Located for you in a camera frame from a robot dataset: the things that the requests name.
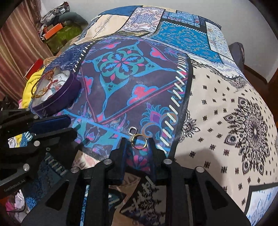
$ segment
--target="quilt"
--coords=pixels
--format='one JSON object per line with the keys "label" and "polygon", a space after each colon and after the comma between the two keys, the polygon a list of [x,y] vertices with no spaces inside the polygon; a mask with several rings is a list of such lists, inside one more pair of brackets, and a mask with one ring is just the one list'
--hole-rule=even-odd
{"label": "quilt", "polygon": [[[275,196],[278,186],[276,126],[233,61],[220,25],[163,7],[119,7],[95,17],[44,74],[57,65],[82,84],[73,105],[57,113],[79,128],[76,142],[89,140],[74,166],[106,159],[136,128],[181,166],[204,167],[252,226],[265,213],[273,200],[266,193],[274,188]],[[143,144],[128,151],[127,164],[144,176],[126,173],[122,186],[111,187],[111,225],[165,224],[165,187],[149,179]],[[266,191],[251,198],[257,186]],[[268,202],[263,211],[256,200]]]}

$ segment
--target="orange box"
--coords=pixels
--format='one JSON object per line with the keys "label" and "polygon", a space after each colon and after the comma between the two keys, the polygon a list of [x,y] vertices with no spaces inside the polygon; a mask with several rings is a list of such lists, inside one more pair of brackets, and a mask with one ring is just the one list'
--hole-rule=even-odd
{"label": "orange box", "polygon": [[57,31],[61,30],[63,28],[62,24],[57,24],[53,28],[51,28],[44,36],[44,38],[47,40],[49,39],[52,35],[54,35]]}

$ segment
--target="striped curtain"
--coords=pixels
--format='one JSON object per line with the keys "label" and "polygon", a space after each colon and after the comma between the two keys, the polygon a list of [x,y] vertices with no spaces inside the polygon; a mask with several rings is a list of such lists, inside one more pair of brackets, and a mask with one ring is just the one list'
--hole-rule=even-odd
{"label": "striped curtain", "polygon": [[40,8],[40,0],[24,0],[0,30],[0,99],[8,94],[20,100],[26,72],[39,58],[52,56],[37,33]]}

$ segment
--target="metal keyring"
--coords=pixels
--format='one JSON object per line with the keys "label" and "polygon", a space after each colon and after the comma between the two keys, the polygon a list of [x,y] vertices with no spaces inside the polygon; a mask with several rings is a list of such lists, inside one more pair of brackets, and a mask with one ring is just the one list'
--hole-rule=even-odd
{"label": "metal keyring", "polygon": [[[135,139],[135,137],[139,137],[139,136],[142,136],[142,137],[144,137],[144,139],[145,139],[145,144],[144,144],[144,146],[143,146],[142,148],[137,148],[137,147],[135,146],[135,144],[134,144],[134,139]],[[131,144],[132,144],[132,146],[135,147],[137,150],[142,150],[142,149],[144,149],[144,148],[147,146],[147,138],[146,138],[143,134],[140,134],[140,133],[138,133],[138,134],[133,134],[133,137],[131,138]]]}
{"label": "metal keyring", "polygon": [[137,128],[134,127],[134,126],[130,127],[129,130],[128,130],[128,133],[129,133],[129,135],[131,135],[131,136],[135,135],[135,134],[137,133]]}

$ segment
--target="pile of clothes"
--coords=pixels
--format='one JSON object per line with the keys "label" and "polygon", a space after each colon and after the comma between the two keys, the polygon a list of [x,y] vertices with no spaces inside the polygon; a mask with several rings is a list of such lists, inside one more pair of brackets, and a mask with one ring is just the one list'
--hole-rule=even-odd
{"label": "pile of clothes", "polygon": [[41,28],[38,34],[41,40],[44,40],[44,35],[54,26],[61,23],[63,26],[69,26],[75,23],[84,30],[88,26],[88,22],[79,14],[70,12],[70,6],[67,2],[50,10],[47,14],[41,17]]}

